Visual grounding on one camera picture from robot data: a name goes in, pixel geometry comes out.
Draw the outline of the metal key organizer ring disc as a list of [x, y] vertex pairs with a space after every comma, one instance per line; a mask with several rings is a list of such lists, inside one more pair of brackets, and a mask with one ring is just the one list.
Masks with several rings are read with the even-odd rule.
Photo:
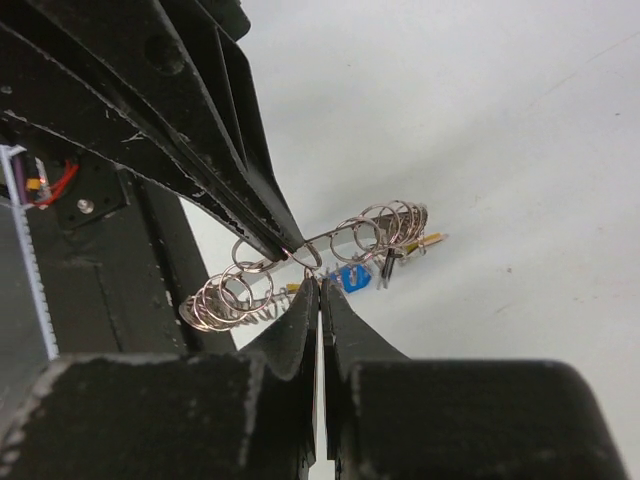
[[201, 332], [228, 332], [270, 321], [289, 308], [295, 295], [285, 295], [281, 271], [298, 268], [304, 280], [330, 280], [325, 274], [344, 265], [367, 267], [377, 286], [379, 269], [389, 248], [406, 247], [422, 236], [429, 220], [425, 204], [406, 200], [377, 203], [321, 233], [281, 260], [249, 257], [243, 240], [231, 248], [231, 263], [212, 275], [179, 307], [182, 319]]

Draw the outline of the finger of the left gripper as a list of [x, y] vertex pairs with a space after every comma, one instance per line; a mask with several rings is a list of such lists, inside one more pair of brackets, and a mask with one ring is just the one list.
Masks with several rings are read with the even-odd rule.
[[271, 260], [284, 243], [269, 232], [249, 197], [206, 188], [172, 148], [159, 146], [89, 84], [8, 22], [1, 23], [1, 121], [18, 143], [56, 140], [110, 161], [200, 207]]
[[304, 238], [275, 179], [239, 5], [205, 1], [5, 1], [14, 27], [109, 100], [206, 188], [249, 197], [267, 230]]

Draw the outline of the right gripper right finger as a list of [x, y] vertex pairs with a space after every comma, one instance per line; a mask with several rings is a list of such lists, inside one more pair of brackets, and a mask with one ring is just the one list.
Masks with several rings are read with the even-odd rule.
[[411, 359], [320, 288], [339, 479], [624, 479], [587, 382], [549, 360]]

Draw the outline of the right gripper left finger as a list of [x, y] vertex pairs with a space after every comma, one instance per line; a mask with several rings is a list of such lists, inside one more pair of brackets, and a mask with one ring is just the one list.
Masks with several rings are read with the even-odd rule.
[[305, 479], [315, 463], [319, 287], [227, 354], [67, 355], [1, 442], [5, 479]]

